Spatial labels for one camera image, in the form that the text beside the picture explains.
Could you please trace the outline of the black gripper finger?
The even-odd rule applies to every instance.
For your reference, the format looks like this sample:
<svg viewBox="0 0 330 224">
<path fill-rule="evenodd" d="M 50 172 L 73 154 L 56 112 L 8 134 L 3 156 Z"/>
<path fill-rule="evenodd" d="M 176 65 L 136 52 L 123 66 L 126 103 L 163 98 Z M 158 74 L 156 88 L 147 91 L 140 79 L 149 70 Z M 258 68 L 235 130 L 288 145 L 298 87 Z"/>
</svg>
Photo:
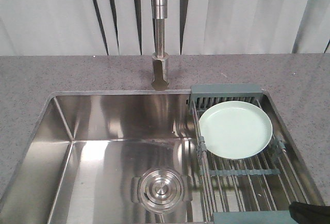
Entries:
<svg viewBox="0 0 330 224">
<path fill-rule="evenodd" d="M 329 206 L 292 202 L 289 213 L 297 223 L 329 223 Z"/>
</svg>

